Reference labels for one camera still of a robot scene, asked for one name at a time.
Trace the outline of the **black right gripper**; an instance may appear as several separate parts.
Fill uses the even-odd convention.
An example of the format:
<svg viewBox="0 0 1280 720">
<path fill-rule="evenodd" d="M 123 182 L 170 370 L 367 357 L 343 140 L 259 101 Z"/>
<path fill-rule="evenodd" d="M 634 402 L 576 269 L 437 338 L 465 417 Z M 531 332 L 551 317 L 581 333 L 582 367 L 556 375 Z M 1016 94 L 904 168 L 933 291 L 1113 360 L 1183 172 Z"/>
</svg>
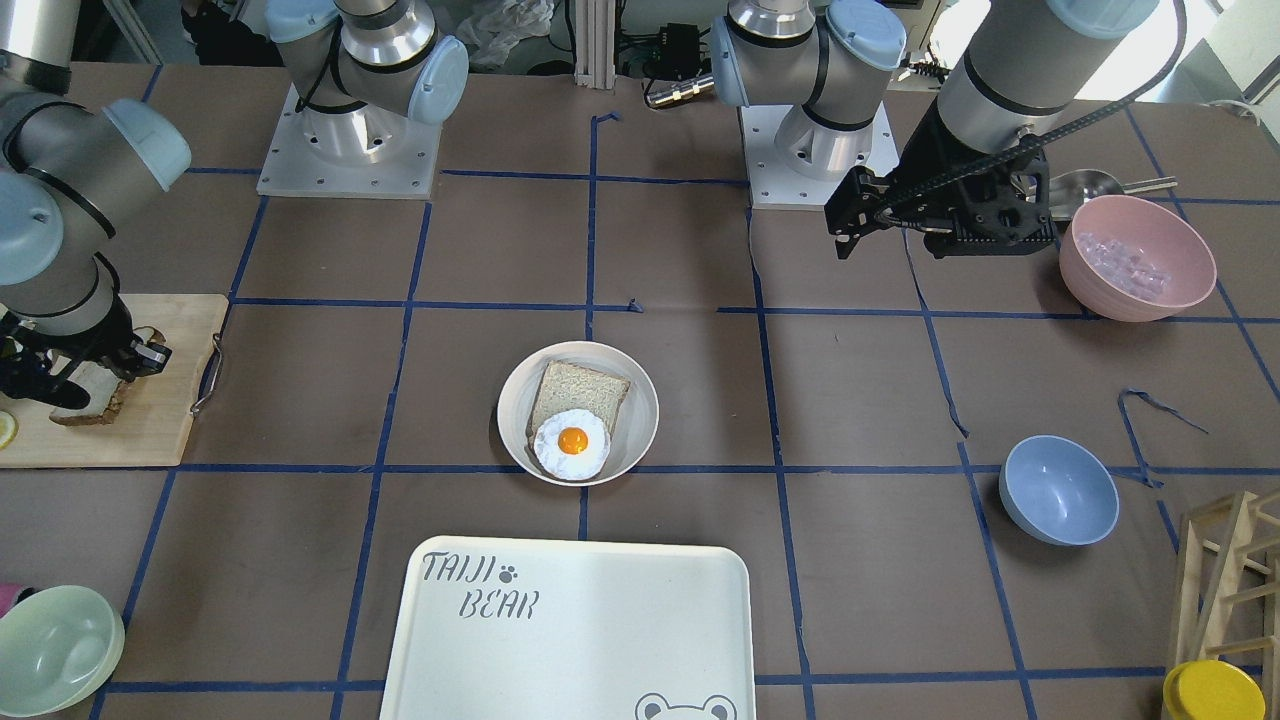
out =
<svg viewBox="0 0 1280 720">
<path fill-rule="evenodd" d="M 87 409 L 93 392 L 70 375 L 93 365 L 115 380 L 131 383 L 161 373 L 172 350 L 156 333 L 143 340 L 127 310 L 110 310 L 96 325 L 74 334 L 40 333 L 31 319 L 3 314 L 1 389 L 59 409 Z"/>
</svg>

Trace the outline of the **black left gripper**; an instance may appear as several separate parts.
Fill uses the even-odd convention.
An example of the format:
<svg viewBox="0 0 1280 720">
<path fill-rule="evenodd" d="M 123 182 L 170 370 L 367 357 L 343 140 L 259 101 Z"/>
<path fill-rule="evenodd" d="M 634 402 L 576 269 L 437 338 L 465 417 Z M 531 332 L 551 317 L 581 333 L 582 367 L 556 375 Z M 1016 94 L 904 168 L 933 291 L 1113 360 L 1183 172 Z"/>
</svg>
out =
<svg viewBox="0 0 1280 720">
<path fill-rule="evenodd" d="M 1044 152 L 1028 142 L 1014 152 L 998 161 L 954 140 L 910 140 L 886 177 L 855 168 L 824 205 L 837 259 L 892 228 L 922 233 L 936 259 L 1023 256 L 1055 245 Z"/>
</svg>

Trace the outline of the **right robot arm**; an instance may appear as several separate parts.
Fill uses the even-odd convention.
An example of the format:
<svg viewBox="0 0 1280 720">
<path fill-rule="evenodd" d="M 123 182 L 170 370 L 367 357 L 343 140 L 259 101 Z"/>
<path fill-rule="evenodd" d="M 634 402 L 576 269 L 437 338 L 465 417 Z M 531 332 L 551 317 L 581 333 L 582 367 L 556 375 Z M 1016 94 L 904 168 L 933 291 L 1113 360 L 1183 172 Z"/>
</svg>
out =
<svg viewBox="0 0 1280 720">
<path fill-rule="evenodd" d="M 133 99 L 90 111 L 67 97 L 81 5 L 3 4 L 3 393 L 95 414 L 172 352 L 141 334 L 100 249 L 187 172 L 182 133 Z M 215 3 L 187 1 L 204 56 L 270 50 L 316 159 L 371 165 L 404 128 L 440 126 L 468 51 L 426 1 L 270 1 L 264 35 Z"/>
</svg>

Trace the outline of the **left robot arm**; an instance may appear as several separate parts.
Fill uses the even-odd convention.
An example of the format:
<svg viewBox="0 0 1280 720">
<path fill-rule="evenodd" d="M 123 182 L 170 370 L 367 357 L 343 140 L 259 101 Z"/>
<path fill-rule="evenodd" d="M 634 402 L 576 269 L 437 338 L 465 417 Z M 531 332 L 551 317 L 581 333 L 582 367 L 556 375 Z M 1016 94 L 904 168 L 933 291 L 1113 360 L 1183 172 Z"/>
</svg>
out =
<svg viewBox="0 0 1280 720">
<path fill-rule="evenodd" d="M 1112 115 L 1132 95 L 1069 123 L 1076 94 L 1153 1 L 993 1 L 959 63 L 884 174 L 854 156 L 902 69 L 908 32 L 878 1 L 731 1 L 710 27 L 719 99 L 785 106 L 776 147 L 831 181 L 827 231 L 840 259 L 878 231 L 922 233 L 938 259 L 1021 256 L 1052 245 L 1044 147 Z"/>
</svg>

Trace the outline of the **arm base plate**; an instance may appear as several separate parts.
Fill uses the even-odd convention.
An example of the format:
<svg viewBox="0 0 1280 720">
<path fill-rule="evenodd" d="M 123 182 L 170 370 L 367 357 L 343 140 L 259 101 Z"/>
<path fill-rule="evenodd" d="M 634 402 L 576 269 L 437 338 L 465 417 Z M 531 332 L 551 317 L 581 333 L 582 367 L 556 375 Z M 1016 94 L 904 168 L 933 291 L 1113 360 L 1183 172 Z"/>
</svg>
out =
<svg viewBox="0 0 1280 720">
<path fill-rule="evenodd" d="M 256 190 L 292 199 L 431 199 L 442 128 L 366 106 L 296 108 L 289 87 Z"/>
<path fill-rule="evenodd" d="M 817 124 L 800 106 L 739 109 L 751 205 L 819 211 L 854 167 L 887 176 L 899 151 L 883 105 L 855 131 Z"/>
</svg>

